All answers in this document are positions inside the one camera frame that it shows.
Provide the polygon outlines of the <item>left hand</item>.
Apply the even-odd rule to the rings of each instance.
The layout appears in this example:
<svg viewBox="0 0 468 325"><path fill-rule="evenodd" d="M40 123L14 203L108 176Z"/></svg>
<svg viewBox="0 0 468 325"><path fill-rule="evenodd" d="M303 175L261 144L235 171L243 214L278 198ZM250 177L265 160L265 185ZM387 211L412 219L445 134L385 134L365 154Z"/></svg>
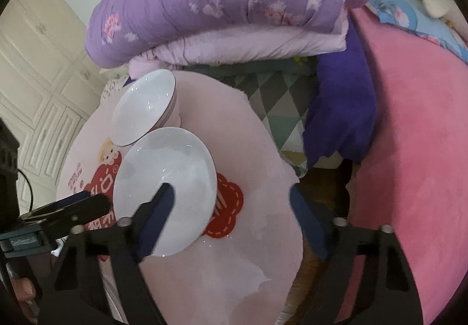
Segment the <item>left hand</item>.
<svg viewBox="0 0 468 325"><path fill-rule="evenodd" d="M29 302L35 300L36 290L32 282L28 278L10 278L13 289L15 291L18 304L23 311L23 314L32 324L37 324L37 317L33 314Z"/></svg>

